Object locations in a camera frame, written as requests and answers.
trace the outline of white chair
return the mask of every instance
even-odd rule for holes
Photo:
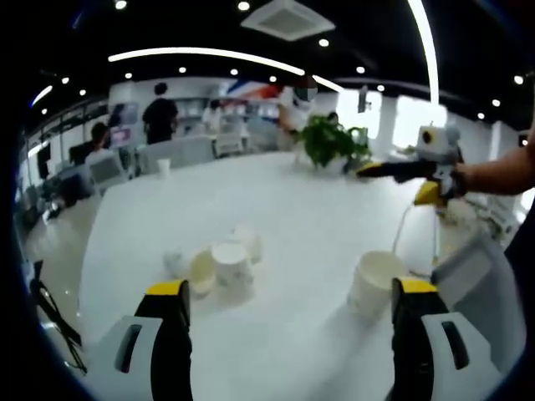
[[[157,173],[159,159],[170,159],[172,169],[182,166],[180,140],[166,140],[140,149],[141,172],[143,174]]]
[[[214,160],[209,135],[193,135],[179,138],[181,165],[198,165]]]
[[[94,191],[101,196],[113,185],[128,181],[128,175],[120,163],[119,154],[113,153],[95,161],[86,160]]]
[[[247,131],[249,132],[248,148],[252,153],[277,149],[279,128],[276,124],[263,119],[250,119],[247,123]]]
[[[240,125],[226,123],[222,125],[221,132],[216,135],[216,157],[243,152]]]

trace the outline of green plant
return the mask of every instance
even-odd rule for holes
[[[354,132],[358,131],[358,140]],[[299,133],[304,149],[315,166],[325,167],[335,157],[359,160],[371,153],[368,149],[366,128],[353,127],[345,130],[341,124],[330,122],[326,117],[313,116],[308,125]]]

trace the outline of white shirt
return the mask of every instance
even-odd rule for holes
[[[292,88],[284,88],[279,99],[280,104],[288,111],[288,124],[297,131],[306,127],[314,107],[314,101],[306,102],[295,98]]]
[[[221,128],[222,111],[221,108],[215,110],[207,107],[202,113],[202,122],[208,126],[208,129],[214,132],[218,132]]]
[[[93,152],[89,153],[88,156],[85,158],[85,164],[93,165],[94,163],[97,163],[98,161],[101,161],[102,159],[107,159],[112,156],[115,156],[115,152],[113,150],[109,150],[109,149],[94,150]]]

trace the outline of black ceiling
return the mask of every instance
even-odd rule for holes
[[[131,72],[134,79],[178,75],[230,76],[267,81],[276,74],[281,84],[291,74],[245,61],[197,55],[136,58],[108,63],[111,54],[141,48],[199,46],[236,50],[273,58],[309,69],[326,79],[397,81],[428,87],[423,47],[406,0],[301,0],[331,20],[336,29],[316,37],[285,42],[240,27],[240,22],[267,0],[249,0],[251,10],[237,10],[237,0],[129,0],[115,10],[113,0],[36,2],[24,15],[26,42],[31,49],[24,95],[28,103],[49,84],[54,91],[27,113],[27,130],[48,116],[88,96],[106,94],[109,86]],[[449,109],[475,119],[482,111],[492,122],[502,119],[517,129],[531,121],[532,86],[515,85],[512,77],[533,66],[532,2],[522,0],[424,0],[435,39],[441,91],[457,99],[441,98]],[[318,46],[319,38],[330,41]],[[358,75],[355,68],[366,67]],[[59,80],[69,76],[70,82]],[[425,97],[425,91],[386,85],[386,94]],[[500,99],[502,107],[491,106]]]

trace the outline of white cup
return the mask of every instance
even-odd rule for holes
[[[158,159],[158,176],[160,178],[167,178],[171,173],[171,159]]]
[[[253,277],[249,255],[243,244],[223,241],[211,246],[216,267],[216,281],[223,299],[242,302],[252,297]]]
[[[239,225],[229,236],[231,241],[240,242],[249,255],[249,261],[254,265],[262,259],[262,243],[260,236],[249,226]]]
[[[400,259],[392,252],[365,253],[355,268],[348,304],[369,319],[376,319],[390,303],[392,279],[406,276]]]
[[[190,288],[198,297],[207,295],[216,283],[216,268],[210,250],[204,250],[191,260]]]
[[[164,254],[164,266],[172,278],[184,278],[188,275],[187,264],[182,252],[171,251]]]

